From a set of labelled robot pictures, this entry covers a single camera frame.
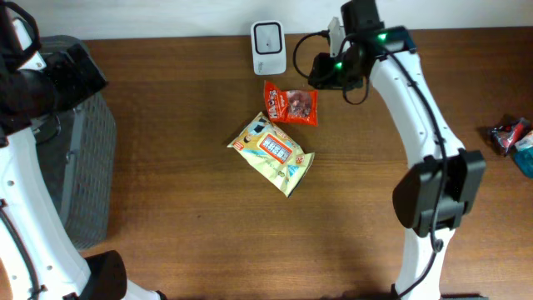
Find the yellow snack bag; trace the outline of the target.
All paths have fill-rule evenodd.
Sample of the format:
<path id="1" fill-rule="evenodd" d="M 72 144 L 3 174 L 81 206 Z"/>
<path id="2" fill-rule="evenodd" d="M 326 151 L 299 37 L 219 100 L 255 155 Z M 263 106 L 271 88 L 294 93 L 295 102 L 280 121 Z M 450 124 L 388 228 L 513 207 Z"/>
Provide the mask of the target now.
<path id="1" fill-rule="evenodd" d="M 305 153 L 259 112 L 228 145 L 289 198 L 311 167 L 315 153 Z"/>

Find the red snack packet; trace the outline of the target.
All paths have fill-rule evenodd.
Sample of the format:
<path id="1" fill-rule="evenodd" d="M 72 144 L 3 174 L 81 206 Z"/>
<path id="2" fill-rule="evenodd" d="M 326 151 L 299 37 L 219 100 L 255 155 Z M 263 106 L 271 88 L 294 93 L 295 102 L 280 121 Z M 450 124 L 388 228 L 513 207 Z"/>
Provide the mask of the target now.
<path id="1" fill-rule="evenodd" d="M 271 121 L 318 126 L 317 90 L 282 91 L 274 83 L 265 81 L 263 95 Z"/>

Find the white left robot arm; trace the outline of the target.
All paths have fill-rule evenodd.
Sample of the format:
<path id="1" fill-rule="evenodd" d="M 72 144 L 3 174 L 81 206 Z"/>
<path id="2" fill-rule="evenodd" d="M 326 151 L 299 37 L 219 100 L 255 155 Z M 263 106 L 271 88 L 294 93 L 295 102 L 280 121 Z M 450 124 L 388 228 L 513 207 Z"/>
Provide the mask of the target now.
<path id="1" fill-rule="evenodd" d="M 41 57 L 35 19 L 1 3 L 1 262 L 15 299 L 163 299 L 129 280 L 114 250 L 88 258 L 60 221 L 38 163 L 35 119 L 107 86 L 80 44 Z"/>

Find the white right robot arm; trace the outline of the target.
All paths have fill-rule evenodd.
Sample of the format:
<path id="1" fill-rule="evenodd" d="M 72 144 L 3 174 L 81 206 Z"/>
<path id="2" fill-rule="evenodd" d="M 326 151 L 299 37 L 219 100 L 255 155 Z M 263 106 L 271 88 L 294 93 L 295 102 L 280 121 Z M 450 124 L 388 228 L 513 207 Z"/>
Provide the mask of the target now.
<path id="1" fill-rule="evenodd" d="M 400 273 L 381 299 L 441 299 L 446 249 L 471 212 L 486 161 L 451 131 L 428 88 L 408 30 L 386 27 L 374 0 L 349 1 L 322 32 L 329 53 L 315 57 L 309 85 L 348 93 L 374 88 L 406 152 L 408 171 L 392 193 L 404 231 Z"/>

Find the black snack packet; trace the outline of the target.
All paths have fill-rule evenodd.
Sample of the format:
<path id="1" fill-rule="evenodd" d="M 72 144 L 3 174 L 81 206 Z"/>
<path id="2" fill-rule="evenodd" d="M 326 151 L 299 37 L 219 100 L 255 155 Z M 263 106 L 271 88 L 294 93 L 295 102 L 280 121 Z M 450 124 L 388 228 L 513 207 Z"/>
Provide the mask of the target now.
<path id="1" fill-rule="evenodd" d="M 511 152 L 511 148 L 531 130 L 531 121 L 524 118 L 507 118 L 489 130 L 489 139 L 493 148 L 502 156 Z"/>

